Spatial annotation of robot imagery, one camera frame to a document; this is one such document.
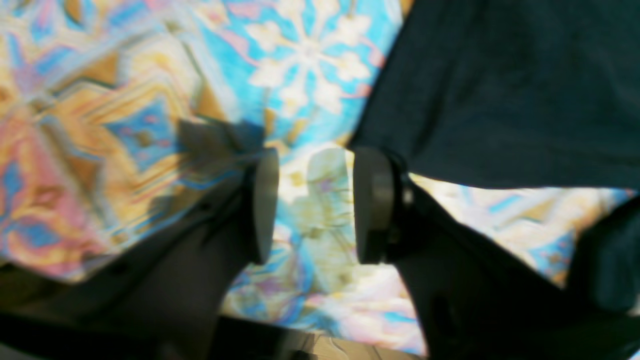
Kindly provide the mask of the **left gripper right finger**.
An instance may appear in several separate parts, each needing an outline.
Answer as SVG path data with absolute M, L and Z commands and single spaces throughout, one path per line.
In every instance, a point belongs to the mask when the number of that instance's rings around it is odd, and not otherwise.
M 361 264 L 391 264 L 431 360 L 628 360 L 639 317 L 585 309 L 493 240 L 455 220 L 402 160 L 354 151 Z

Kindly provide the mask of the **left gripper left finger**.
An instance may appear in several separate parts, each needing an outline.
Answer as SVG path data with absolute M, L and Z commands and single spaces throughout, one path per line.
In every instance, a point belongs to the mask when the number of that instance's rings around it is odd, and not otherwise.
M 231 284 L 269 257 L 278 186 L 266 148 L 88 280 L 2 312 L 2 346 L 39 360 L 205 360 Z

